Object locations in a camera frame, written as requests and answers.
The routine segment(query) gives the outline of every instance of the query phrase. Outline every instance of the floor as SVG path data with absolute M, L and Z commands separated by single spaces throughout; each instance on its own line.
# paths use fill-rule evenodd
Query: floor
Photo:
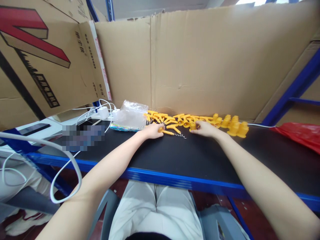
M 62 177 L 73 187 L 77 184 L 77 178 L 74 177 L 72 170 L 64 170 L 62 172 Z M 110 189 L 113 190 L 119 198 L 122 197 L 123 192 L 126 188 L 128 180 L 126 179 L 118 179 Z M 215 195 L 211 193 L 204 193 L 198 191 L 191 191 L 193 197 L 195 199 L 195 203 L 197 209 L 199 211 L 203 210 L 204 208 L 210 207 L 213 204 L 219 204 L 221 206 L 227 207 L 230 213 L 238 220 L 231 203 L 229 202 L 226 196 Z M 241 216 L 244 218 L 253 238 L 255 240 L 277 240 L 277 236 L 275 232 L 271 228 L 269 222 L 264 217 L 263 213 L 259 209 L 259 207 L 254 203 L 252 200 L 241 200 L 241 199 L 233 199 L 237 208 L 239 209 Z M 15 218 L 19 218 L 21 216 L 21 212 L 17 215 L 12 216 Z M 102 229 L 102 222 L 103 222 L 104 211 L 102 212 L 100 219 L 94 229 L 94 232 L 90 238 L 90 240 L 100 240 L 101 229 Z M 34 240 L 41 230 L 45 227 L 46 224 L 41 226 L 34 226 L 31 227 L 25 233 L 18 235 L 18 236 L 5 236 L 4 228 L 10 223 L 10 221 L 14 221 L 14 218 L 10 217 L 10 219 L 6 219 L 0 225 L 0 240 Z

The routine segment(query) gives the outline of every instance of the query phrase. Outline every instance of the red plastic bag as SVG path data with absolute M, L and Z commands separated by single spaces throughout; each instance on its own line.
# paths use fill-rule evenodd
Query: red plastic bag
M 298 142 L 320 154 L 320 126 L 307 123 L 284 123 L 271 128 L 291 140 Z

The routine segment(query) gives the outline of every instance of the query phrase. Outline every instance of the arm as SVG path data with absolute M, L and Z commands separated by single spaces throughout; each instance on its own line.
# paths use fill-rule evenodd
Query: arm
M 269 168 L 244 150 L 227 133 L 197 122 L 193 133 L 214 138 L 236 170 L 243 186 L 269 220 L 279 239 L 313 240 L 320 236 L 320 220 Z
M 103 195 L 122 175 L 145 140 L 163 136 L 163 133 L 158 133 L 160 127 L 164 127 L 164 124 L 151 124 L 137 132 L 95 165 L 83 178 L 77 194 L 61 205 L 37 240 L 87 239 Z

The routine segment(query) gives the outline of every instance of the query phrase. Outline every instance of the yellow plastic wall anchor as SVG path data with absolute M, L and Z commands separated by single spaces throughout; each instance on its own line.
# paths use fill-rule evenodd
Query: yellow plastic wall anchor
M 156 113 L 154 116 L 158 117 L 161 122 L 163 122 L 164 116 L 167 116 L 168 114 L 165 113 Z
M 208 123 L 210 123 L 212 126 L 215 126 L 216 122 L 215 121 L 206 121 Z
M 237 121 L 238 121 L 238 120 L 239 120 L 239 116 L 234 115 L 234 116 L 231 118 L 231 122 L 232 122 L 232 121 L 235 121 L 235 120 L 237 120 Z
M 170 121 L 166 122 L 165 124 L 168 125 L 168 124 L 170 124 L 170 123 L 178 124 L 178 122 L 177 122 L 177 121 L 174 121 L 174 120 L 170 120 Z
M 239 126 L 239 130 L 238 130 L 238 133 L 237 133 L 237 136 L 238 137 L 241 137 L 241 138 L 245 138 L 247 133 L 249 131 L 249 127 L 248 127 L 248 123 L 247 122 L 242 122 Z
M 193 118 L 187 118 L 187 120 L 189 121 L 190 124 L 194 122 Z
M 192 118 L 192 120 L 195 121 L 199 121 L 199 116 L 194 116 L 194 115 L 190 115 L 190 117 Z
M 221 118 L 221 117 L 218 117 L 218 118 L 216 119 L 216 121 L 215 121 L 214 126 L 215 126 L 216 128 L 220 128 L 220 127 L 221 127 L 221 122 L 222 122 L 222 118 Z
M 217 113 L 215 113 L 215 114 L 213 115 L 213 117 L 212 117 L 212 121 L 215 122 L 218 117 L 219 117 L 219 115 L 218 115 Z
M 232 117 L 228 128 L 231 128 L 231 126 L 236 122 L 239 122 L 239 117 L 235 115 L 235 116 Z
M 231 116 L 228 114 L 227 116 L 224 117 L 223 122 L 221 123 L 222 128 L 228 128 L 228 125 L 231 121 Z
M 169 134 L 169 135 L 175 135 L 174 133 L 169 132 L 169 131 L 166 131 L 166 130 L 163 130 L 162 132 L 163 132 L 163 133 L 166 133 L 166 134 Z
M 239 121 L 238 121 L 238 120 L 231 121 L 230 124 L 229 124 L 229 126 L 228 126 L 228 128 L 231 129 L 232 126 L 233 126 L 235 123 L 237 123 L 237 122 L 239 122 Z
M 177 129 L 178 124 L 172 124 L 168 125 L 167 129 L 174 129 L 178 134 L 181 134 L 181 132 Z
M 156 113 L 158 113 L 158 112 L 156 112 L 156 111 L 149 111 L 149 110 L 148 110 L 148 113 L 149 113 L 151 116 L 153 116 L 154 114 L 156 114 Z
M 147 116 L 147 120 L 148 120 L 148 122 L 150 122 L 150 121 L 151 121 L 151 119 L 150 119 L 151 115 L 150 115 L 150 114 L 146 114 L 146 113 L 144 113 L 143 115 L 144 115 L 144 116 Z
M 235 137 L 237 135 L 237 132 L 239 130 L 239 122 L 236 122 L 235 124 L 233 124 L 233 126 L 230 128 L 229 131 L 227 131 L 227 133 L 230 135 L 230 136 L 233 136 Z
M 175 115 L 175 116 L 173 116 L 173 117 L 174 117 L 174 118 L 181 118 L 182 116 L 184 116 L 184 113 L 181 113 L 181 114 Z
M 166 120 L 164 120 L 163 122 L 169 122 L 170 120 L 175 121 L 176 119 L 174 117 L 170 117 L 170 116 L 164 116 L 166 118 Z
M 216 123 L 220 123 L 220 124 L 221 124 L 221 122 L 222 122 L 222 118 L 221 118 L 221 117 L 218 117 L 218 118 L 216 119 Z
M 203 119 L 203 120 L 206 120 L 206 122 L 210 122 L 210 121 L 212 121 L 213 120 L 213 118 L 212 117 L 199 117 L 200 119 Z
M 194 122 L 190 123 L 190 129 L 189 131 L 191 132 L 192 130 L 196 130 L 196 124 Z
M 178 117 L 177 122 L 179 126 L 183 125 L 183 120 L 180 117 Z
M 151 118 L 153 118 L 154 120 L 156 120 L 158 123 L 161 123 L 160 120 L 159 120 L 157 117 L 151 116 Z
M 183 119 L 183 126 L 185 128 L 190 127 L 190 123 L 188 122 L 187 118 L 190 117 L 190 114 L 184 115 L 181 118 Z

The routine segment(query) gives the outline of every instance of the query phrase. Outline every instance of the hand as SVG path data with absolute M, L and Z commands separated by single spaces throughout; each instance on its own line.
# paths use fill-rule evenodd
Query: hand
M 196 121 L 196 124 L 199 125 L 197 130 L 191 131 L 192 133 L 199 134 L 204 137 L 212 137 L 216 140 L 220 140 L 221 138 L 226 138 L 229 135 L 218 128 L 215 128 L 208 122 Z
M 164 123 L 161 124 L 150 124 L 148 126 L 146 126 L 143 130 L 141 130 L 141 134 L 143 134 L 146 139 L 155 139 L 158 137 L 162 137 L 163 133 L 159 133 L 158 130 L 159 128 L 163 128 L 164 129 Z

